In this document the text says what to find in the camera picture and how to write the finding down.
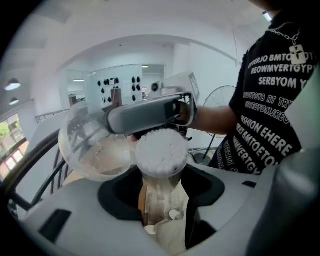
railing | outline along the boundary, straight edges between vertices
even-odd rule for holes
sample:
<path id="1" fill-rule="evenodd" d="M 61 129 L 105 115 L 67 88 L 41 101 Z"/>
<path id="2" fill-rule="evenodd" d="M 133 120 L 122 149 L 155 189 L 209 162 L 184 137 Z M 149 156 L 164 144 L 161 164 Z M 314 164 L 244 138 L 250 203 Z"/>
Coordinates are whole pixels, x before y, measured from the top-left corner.
<path id="1" fill-rule="evenodd" d="M 60 114 L 62 112 L 67 111 L 68 109 L 64 109 L 64 110 L 59 110 L 59 111 L 55 111 L 55 112 L 50 112 L 50 113 L 46 113 L 46 114 L 41 114 L 41 115 L 37 115 L 35 117 L 36 123 L 40 124 L 42 121 L 49 119 L 51 117 L 53 117 L 56 114 Z"/>
<path id="2" fill-rule="evenodd" d="M 34 199 L 31 203 L 27 202 L 23 199 L 20 195 L 16 193 L 16 188 L 21 180 L 25 177 L 28 171 L 49 151 L 51 150 L 57 143 L 58 143 L 58 135 L 59 130 L 53 132 L 48 137 L 43 139 L 33 150 L 27 153 L 24 158 L 17 163 L 14 169 L 12 169 L 9 174 L 3 180 L 1 187 L 3 188 L 5 198 L 7 200 L 6 203 L 9 202 L 11 199 L 14 201 L 18 206 L 20 206 L 25 211 L 30 210 L 33 206 L 40 202 L 42 199 L 43 194 L 45 193 L 48 186 L 51 184 L 51 191 L 50 193 L 54 193 L 54 182 L 55 177 L 58 174 L 58 186 L 57 189 L 61 187 L 62 184 L 62 172 L 63 167 L 65 166 L 65 173 L 64 173 L 64 180 L 68 177 L 71 173 L 69 172 L 69 166 L 66 164 L 66 161 L 63 159 L 58 163 L 58 159 L 60 156 L 60 150 L 58 149 L 56 158 L 54 161 L 54 168 L 51 175 L 45 180 L 42 184 L 41 188 L 35 195 Z"/>

white ceiling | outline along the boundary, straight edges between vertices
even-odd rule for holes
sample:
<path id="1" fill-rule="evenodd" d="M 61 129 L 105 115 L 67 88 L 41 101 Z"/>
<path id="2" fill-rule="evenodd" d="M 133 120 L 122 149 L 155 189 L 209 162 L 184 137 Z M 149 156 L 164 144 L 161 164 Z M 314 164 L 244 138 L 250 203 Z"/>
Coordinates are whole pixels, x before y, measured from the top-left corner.
<path id="1" fill-rule="evenodd" d="M 262 10 L 254 7 L 247 0 L 130 0 L 136 3 L 136 8 L 152 8 L 153 4 L 160 5 L 166 13 L 184 17 L 186 19 L 202 21 L 217 25 L 221 28 L 232 25 L 235 34 L 245 41 L 253 44 L 263 34 L 268 23 L 262 18 Z M 3 88 L 9 79 L 17 78 L 21 87 L 13 92 L 6 92 L 0 88 L 0 114 L 11 109 L 8 105 L 10 97 L 18 97 L 20 104 L 30 100 L 30 86 L 39 57 L 46 54 L 45 49 L 52 39 L 60 37 L 68 26 L 74 26 L 77 19 L 94 17 L 112 7 L 114 20 L 125 19 L 122 7 L 129 0 L 48 0 L 45 1 L 28 20 L 23 29 L 16 34 L 10 48 L 7 50 L 0 66 L 0 85 Z M 146 12 L 146 24 L 152 23 Z"/>
<path id="2" fill-rule="evenodd" d="M 178 43 L 189 45 L 190 40 L 165 35 L 137 35 L 123 37 L 107 41 L 79 53 L 66 63 L 65 68 L 68 71 L 94 72 L 114 67 L 118 64 L 121 66 L 131 64 L 165 64 L 161 63 L 160 59 L 155 60 L 150 56 L 154 56 L 154 53 L 157 52 L 170 53 L 170 56 L 172 56 L 173 47 Z M 134 58 L 138 56 L 142 59 L 152 59 L 152 61 L 156 61 L 156 63 L 147 60 L 142 61 L 140 58 L 134 60 Z"/>

window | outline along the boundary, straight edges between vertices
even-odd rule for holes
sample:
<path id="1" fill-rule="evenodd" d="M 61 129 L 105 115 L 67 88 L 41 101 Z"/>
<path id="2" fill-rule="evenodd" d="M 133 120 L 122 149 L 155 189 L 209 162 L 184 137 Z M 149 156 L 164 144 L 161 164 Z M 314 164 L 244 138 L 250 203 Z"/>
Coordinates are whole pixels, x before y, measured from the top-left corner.
<path id="1" fill-rule="evenodd" d="M 20 126 L 18 114 L 10 116 L 0 123 L 0 179 L 4 179 L 10 170 L 23 158 L 28 141 Z"/>

gray handle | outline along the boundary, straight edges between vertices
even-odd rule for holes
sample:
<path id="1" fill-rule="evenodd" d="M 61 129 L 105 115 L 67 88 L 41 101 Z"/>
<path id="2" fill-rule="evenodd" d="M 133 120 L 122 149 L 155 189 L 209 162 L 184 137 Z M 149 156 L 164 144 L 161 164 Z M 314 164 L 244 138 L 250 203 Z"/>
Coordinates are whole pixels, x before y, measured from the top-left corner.
<path id="1" fill-rule="evenodd" d="M 131 135 L 175 120 L 174 102 L 181 94 L 163 96 L 107 111 L 105 126 L 110 133 Z"/>

ceiling light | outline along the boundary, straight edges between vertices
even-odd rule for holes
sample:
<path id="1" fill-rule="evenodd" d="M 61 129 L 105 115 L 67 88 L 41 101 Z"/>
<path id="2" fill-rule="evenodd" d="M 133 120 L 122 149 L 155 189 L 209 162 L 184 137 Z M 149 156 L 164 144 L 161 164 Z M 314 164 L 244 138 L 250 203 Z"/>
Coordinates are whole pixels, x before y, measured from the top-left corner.
<path id="1" fill-rule="evenodd" d="M 13 98 L 10 100 L 9 105 L 12 106 L 12 105 L 14 105 L 14 104 L 17 104 L 18 102 L 19 102 L 19 100 L 18 100 L 17 98 L 13 97 Z"/>
<path id="2" fill-rule="evenodd" d="M 264 11 L 262 14 L 263 14 L 263 16 L 265 17 L 265 19 L 266 19 L 268 22 L 271 22 L 271 21 L 272 21 L 272 18 L 271 18 L 271 16 L 269 15 L 269 13 L 267 13 L 266 11 Z"/>
<path id="3" fill-rule="evenodd" d="M 18 79 L 12 78 L 12 79 L 10 79 L 10 81 L 8 82 L 7 86 L 4 89 L 6 91 L 12 91 L 12 90 L 19 88 L 20 85 L 21 84 L 19 83 Z"/>

